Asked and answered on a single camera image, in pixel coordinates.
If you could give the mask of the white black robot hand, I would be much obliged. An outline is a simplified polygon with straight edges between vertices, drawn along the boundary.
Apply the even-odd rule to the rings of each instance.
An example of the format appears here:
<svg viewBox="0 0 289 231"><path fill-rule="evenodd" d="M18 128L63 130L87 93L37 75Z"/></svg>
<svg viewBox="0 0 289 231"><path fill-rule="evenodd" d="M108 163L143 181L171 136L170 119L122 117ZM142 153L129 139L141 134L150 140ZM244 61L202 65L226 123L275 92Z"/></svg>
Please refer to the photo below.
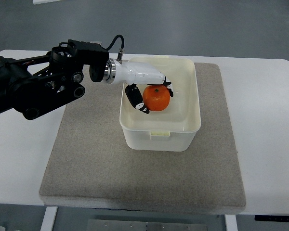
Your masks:
<svg viewBox="0 0 289 231"><path fill-rule="evenodd" d="M125 82L125 94L136 110L149 114L141 92L136 84L163 85L171 97L174 96L172 82L154 66L141 62L122 62L110 60L110 84Z"/></svg>

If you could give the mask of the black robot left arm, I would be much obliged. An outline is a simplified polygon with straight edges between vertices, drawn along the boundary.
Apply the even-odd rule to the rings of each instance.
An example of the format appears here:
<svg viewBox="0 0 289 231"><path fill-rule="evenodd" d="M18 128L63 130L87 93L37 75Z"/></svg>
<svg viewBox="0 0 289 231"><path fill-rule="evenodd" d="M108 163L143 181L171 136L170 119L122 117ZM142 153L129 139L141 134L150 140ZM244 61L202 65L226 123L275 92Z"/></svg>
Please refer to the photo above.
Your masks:
<svg viewBox="0 0 289 231"><path fill-rule="evenodd" d="M70 39L42 56L18 60L0 56L0 114L15 109L33 120L79 99L85 93L81 84L85 65L93 82L125 82L130 104L143 113L151 110L139 84L163 86L173 96L171 81L152 65L123 62L123 48L111 59L109 50L99 43Z"/></svg>

